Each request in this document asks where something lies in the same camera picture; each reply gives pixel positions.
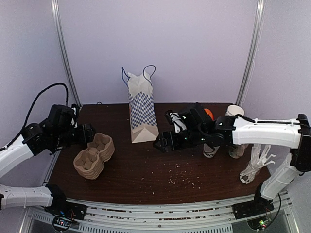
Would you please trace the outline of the cardboard cup carrier stack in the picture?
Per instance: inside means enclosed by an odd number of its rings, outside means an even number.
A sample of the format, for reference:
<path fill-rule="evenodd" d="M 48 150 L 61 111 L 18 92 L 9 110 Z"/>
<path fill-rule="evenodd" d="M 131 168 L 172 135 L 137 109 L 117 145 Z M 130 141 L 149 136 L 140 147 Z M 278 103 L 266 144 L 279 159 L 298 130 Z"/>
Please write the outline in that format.
<path fill-rule="evenodd" d="M 80 151 L 73 160 L 77 173 L 87 180 L 95 180 L 104 169 L 115 152 L 112 137 L 97 133 L 94 140 L 87 144 L 85 150 Z"/>

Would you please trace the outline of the white paper coffee cup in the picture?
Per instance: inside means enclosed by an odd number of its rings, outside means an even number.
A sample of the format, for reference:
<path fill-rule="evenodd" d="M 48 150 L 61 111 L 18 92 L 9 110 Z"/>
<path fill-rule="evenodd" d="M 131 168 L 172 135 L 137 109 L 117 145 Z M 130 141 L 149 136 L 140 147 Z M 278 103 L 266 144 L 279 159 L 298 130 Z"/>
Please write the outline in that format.
<path fill-rule="evenodd" d="M 208 144 L 204 144 L 203 146 L 203 155 L 206 158 L 212 158 L 217 153 L 220 146 L 209 146 Z"/>

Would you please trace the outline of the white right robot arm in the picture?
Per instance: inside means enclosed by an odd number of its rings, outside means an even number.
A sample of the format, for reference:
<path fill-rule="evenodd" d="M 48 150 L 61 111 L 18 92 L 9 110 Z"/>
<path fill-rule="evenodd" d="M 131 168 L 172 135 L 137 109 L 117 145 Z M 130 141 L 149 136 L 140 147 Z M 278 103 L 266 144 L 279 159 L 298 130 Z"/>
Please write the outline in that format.
<path fill-rule="evenodd" d="M 311 170 L 311 126 L 305 114 L 287 120 L 251 119 L 241 114 L 213 119 L 199 103 L 193 103 L 179 112 L 168 110 L 165 117 L 174 126 L 162 132 L 153 142 L 161 152 L 192 148 L 207 144 L 211 148 L 221 145 L 252 144 L 282 146 L 290 152 L 275 173 L 259 187 L 259 193 L 249 203 L 253 214 L 260 214 L 277 194 L 299 174 Z"/>

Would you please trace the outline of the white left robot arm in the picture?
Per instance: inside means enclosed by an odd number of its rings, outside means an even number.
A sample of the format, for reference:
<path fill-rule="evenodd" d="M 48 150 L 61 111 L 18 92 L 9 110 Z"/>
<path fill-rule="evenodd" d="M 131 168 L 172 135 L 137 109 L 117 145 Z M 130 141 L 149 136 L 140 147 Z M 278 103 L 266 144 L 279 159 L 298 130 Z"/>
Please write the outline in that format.
<path fill-rule="evenodd" d="M 16 139 L 0 150 L 0 175 L 4 176 L 22 162 L 48 150 L 55 153 L 75 144 L 93 141 L 91 124 L 78 124 L 80 108 L 55 104 L 41 123 L 22 128 Z M 70 211 L 64 192 L 54 184 L 40 187 L 0 187 L 0 208 L 42 206 L 60 216 Z"/>

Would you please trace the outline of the blue checkered paper bag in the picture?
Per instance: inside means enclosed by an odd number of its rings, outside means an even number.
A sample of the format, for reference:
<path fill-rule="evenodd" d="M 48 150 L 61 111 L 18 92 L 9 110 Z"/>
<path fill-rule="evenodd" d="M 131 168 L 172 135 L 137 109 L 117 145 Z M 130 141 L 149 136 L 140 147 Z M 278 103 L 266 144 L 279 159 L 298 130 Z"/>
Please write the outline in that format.
<path fill-rule="evenodd" d="M 155 141 L 159 135 L 155 115 L 152 76 L 155 65 L 144 67 L 142 74 L 136 76 L 121 69 L 122 80 L 128 89 L 129 120 L 131 142 Z"/>

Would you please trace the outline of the orange plastic bowl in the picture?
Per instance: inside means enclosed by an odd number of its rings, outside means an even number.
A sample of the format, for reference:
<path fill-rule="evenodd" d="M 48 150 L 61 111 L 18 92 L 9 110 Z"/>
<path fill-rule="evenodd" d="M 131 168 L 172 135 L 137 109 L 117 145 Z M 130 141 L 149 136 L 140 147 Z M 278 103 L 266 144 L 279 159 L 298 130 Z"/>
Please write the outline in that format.
<path fill-rule="evenodd" d="M 213 115 L 213 113 L 212 113 L 208 108 L 205 108 L 204 110 L 205 110 L 205 112 L 209 115 L 209 117 L 211 118 L 211 120 L 213 121 L 213 120 L 214 120 L 214 115 Z"/>

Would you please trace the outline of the ceramic mug with coral print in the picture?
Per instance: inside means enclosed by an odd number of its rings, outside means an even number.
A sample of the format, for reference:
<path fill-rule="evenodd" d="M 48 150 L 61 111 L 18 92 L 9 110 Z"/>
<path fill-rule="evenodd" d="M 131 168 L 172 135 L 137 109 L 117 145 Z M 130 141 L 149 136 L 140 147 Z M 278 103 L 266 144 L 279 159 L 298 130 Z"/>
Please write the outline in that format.
<path fill-rule="evenodd" d="M 242 144 L 242 145 L 233 145 L 229 148 L 228 153 L 230 157 L 234 159 L 239 159 L 244 155 L 245 149 L 248 147 L 248 144 Z"/>

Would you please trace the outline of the white paper cup stack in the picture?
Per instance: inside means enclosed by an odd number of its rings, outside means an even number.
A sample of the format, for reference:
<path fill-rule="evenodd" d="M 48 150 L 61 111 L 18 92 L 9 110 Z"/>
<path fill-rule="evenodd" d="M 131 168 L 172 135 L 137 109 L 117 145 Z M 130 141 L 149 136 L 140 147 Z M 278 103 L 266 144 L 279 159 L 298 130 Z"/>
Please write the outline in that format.
<path fill-rule="evenodd" d="M 244 114 L 245 114 L 245 111 L 240 106 L 233 105 L 233 104 L 227 107 L 227 110 L 225 113 L 226 116 L 235 116 L 235 115 L 244 116 Z"/>

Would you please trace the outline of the metal front rail base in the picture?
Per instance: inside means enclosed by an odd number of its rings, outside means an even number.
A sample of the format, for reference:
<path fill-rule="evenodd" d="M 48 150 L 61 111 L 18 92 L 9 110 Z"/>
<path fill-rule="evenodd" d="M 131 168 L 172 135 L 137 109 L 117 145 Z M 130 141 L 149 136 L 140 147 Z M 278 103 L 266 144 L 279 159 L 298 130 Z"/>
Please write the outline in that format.
<path fill-rule="evenodd" d="M 279 208 L 249 218 L 236 219 L 232 205 L 251 201 L 253 195 L 195 203 L 163 205 L 111 204 L 69 199 L 86 205 L 84 220 L 76 220 L 65 233 L 302 233 L 287 191 L 280 193 L 281 209 L 264 231 L 248 223 L 259 217 L 274 218 Z M 18 233 L 59 233 L 52 226 L 53 216 L 41 207 L 29 207 Z"/>

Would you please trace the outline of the left aluminium frame post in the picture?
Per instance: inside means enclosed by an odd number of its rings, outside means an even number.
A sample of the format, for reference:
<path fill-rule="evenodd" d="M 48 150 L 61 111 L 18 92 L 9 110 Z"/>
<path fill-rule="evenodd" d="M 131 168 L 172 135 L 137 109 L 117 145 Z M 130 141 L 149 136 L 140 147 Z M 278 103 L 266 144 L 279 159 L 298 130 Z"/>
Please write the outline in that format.
<path fill-rule="evenodd" d="M 53 19 L 54 19 L 54 23 L 56 27 L 58 43 L 59 43 L 60 52 L 61 52 L 61 58 L 62 58 L 62 62 L 64 65 L 68 85 L 71 90 L 74 102 L 81 107 L 82 104 L 78 96 L 76 85 L 74 83 L 74 79 L 73 79 L 73 75 L 72 75 L 72 71 L 71 71 L 71 67 L 69 63 L 69 57 L 68 57 L 68 53 L 66 49 L 66 43 L 65 43 L 65 38 L 64 38 L 64 33 L 63 33 L 63 28 L 62 28 L 62 23 L 61 23 L 60 11 L 59 11 L 59 2 L 57 0 L 51 0 L 51 7 L 52 7 L 52 15 L 53 15 Z"/>

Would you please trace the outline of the aluminium frame post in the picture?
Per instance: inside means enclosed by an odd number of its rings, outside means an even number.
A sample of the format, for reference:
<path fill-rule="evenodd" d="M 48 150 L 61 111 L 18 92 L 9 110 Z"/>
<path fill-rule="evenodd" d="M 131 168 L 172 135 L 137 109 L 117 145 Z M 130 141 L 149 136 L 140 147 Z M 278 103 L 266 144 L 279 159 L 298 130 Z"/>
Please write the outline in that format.
<path fill-rule="evenodd" d="M 256 7 L 256 14 L 253 24 L 253 32 L 252 37 L 250 41 L 250 47 L 248 56 L 246 59 L 246 64 L 242 76 L 242 82 L 240 85 L 240 89 L 238 92 L 238 96 L 236 99 L 236 105 L 242 107 L 247 91 L 251 82 L 253 68 L 255 67 L 255 56 L 259 48 L 260 44 L 260 38 L 263 28 L 263 22 L 264 22 L 264 10 L 265 10 L 265 0 L 258 0 L 257 1 L 257 7 Z"/>
<path fill-rule="evenodd" d="M 53 19 L 54 19 L 54 23 L 56 27 L 58 43 L 59 43 L 60 52 L 61 52 L 61 58 L 62 58 L 62 62 L 64 65 L 68 85 L 71 90 L 74 102 L 81 107 L 82 104 L 78 96 L 76 85 L 74 83 L 74 79 L 73 79 L 73 75 L 72 75 L 72 71 L 71 71 L 71 67 L 69 63 L 69 57 L 68 57 L 68 53 L 66 49 L 66 43 L 65 43 L 65 38 L 64 38 L 64 33 L 63 33 L 63 28 L 62 28 L 62 23 L 61 23 L 60 11 L 59 11 L 59 2 L 57 0 L 51 0 L 51 7 L 52 7 L 52 15 L 53 15 Z"/>

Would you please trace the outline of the right aluminium frame post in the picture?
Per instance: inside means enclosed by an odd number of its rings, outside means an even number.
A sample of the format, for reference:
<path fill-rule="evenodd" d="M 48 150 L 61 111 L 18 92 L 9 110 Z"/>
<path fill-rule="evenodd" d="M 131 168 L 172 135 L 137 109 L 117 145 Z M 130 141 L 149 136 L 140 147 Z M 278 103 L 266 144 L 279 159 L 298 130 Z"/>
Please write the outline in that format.
<path fill-rule="evenodd" d="M 242 76 L 242 82 L 240 85 L 240 89 L 238 92 L 238 96 L 236 99 L 236 105 L 242 107 L 247 91 L 251 82 L 253 68 L 255 67 L 255 56 L 259 48 L 260 44 L 260 38 L 263 28 L 263 22 L 264 22 L 264 10 L 265 10 L 265 0 L 258 0 L 257 1 L 257 7 L 256 7 L 256 14 L 253 24 L 253 32 L 252 37 L 250 41 L 250 47 L 248 56 L 246 59 L 246 64 Z"/>

